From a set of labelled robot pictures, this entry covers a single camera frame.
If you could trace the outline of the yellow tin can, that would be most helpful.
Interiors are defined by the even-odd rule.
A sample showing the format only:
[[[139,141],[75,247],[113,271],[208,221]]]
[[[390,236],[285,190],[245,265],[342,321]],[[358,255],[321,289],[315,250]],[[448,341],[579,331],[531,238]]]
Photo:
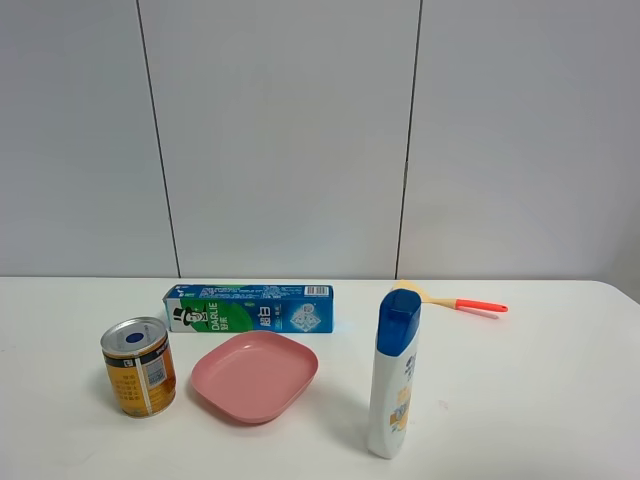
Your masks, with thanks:
[[[146,418],[165,410],[176,396],[169,334],[155,317],[136,317],[109,328],[100,345],[120,408]]]

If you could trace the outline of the blue green toothpaste box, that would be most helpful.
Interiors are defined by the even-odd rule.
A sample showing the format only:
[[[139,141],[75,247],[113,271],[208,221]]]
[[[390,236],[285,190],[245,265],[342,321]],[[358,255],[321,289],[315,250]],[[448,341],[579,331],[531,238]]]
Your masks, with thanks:
[[[163,298],[169,329],[182,333],[331,333],[330,285],[178,284]]]

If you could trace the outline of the white blue shampoo bottle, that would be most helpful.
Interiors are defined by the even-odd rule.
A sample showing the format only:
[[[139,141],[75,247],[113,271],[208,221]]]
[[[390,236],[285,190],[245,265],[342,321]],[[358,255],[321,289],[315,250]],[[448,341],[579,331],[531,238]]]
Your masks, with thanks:
[[[379,308],[366,444],[385,459],[398,454],[406,436],[421,306],[418,293],[400,288]]]

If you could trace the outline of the pink plastic plate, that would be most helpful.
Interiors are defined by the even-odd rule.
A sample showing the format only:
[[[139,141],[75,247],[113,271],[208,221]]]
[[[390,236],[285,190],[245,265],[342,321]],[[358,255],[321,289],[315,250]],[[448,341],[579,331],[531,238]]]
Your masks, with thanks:
[[[307,346],[269,331],[238,334],[202,357],[191,386],[216,410],[246,425],[280,416],[310,385],[319,362]]]

